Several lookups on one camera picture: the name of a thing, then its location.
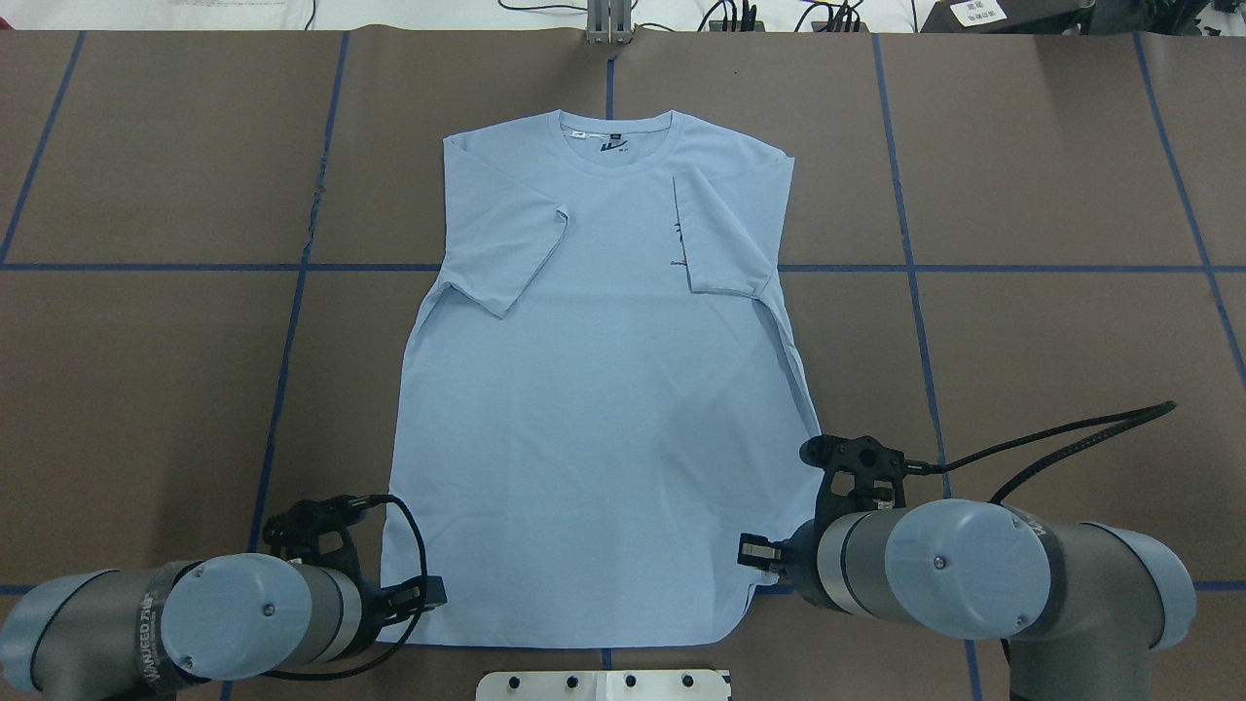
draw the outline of light blue t-shirt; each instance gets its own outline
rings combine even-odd
[[[411,640],[724,637],[774,583],[740,533],[795,530],[821,478],[778,274],[792,159],[679,112],[557,111],[446,138],[445,172],[390,491],[449,603]],[[416,563],[388,519],[383,581]]]

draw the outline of white floor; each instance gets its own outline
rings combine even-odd
[[[508,5],[582,0],[507,0]],[[926,20],[934,0],[917,0]],[[635,22],[662,22],[682,31],[697,29],[714,0],[639,0]],[[0,17],[16,29],[303,29],[313,0],[0,0]],[[569,10],[517,12],[496,0],[316,0],[312,29],[341,30],[370,24],[402,29],[542,29],[584,26],[584,14]],[[807,4],[802,0],[761,0],[758,19],[768,31],[791,31]],[[863,0],[858,7],[871,31],[913,31],[908,0]],[[810,20],[822,19],[815,10]],[[1204,25],[1246,36],[1240,15],[1206,10]],[[809,31],[809,22],[801,27]]]

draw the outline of white mounting plate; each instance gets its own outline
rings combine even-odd
[[[730,680],[724,670],[491,672],[476,685],[476,701],[730,701]]]

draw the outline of white sticker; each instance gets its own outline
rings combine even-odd
[[[978,26],[1008,19],[997,0],[957,2],[952,5],[952,14],[956,15],[961,26]]]

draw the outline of shirt sleeve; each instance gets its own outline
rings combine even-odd
[[[562,240],[567,207],[444,142],[446,256],[440,285],[452,285],[502,318]]]
[[[779,264],[792,158],[705,177],[675,174],[675,207],[693,291],[759,296]]]

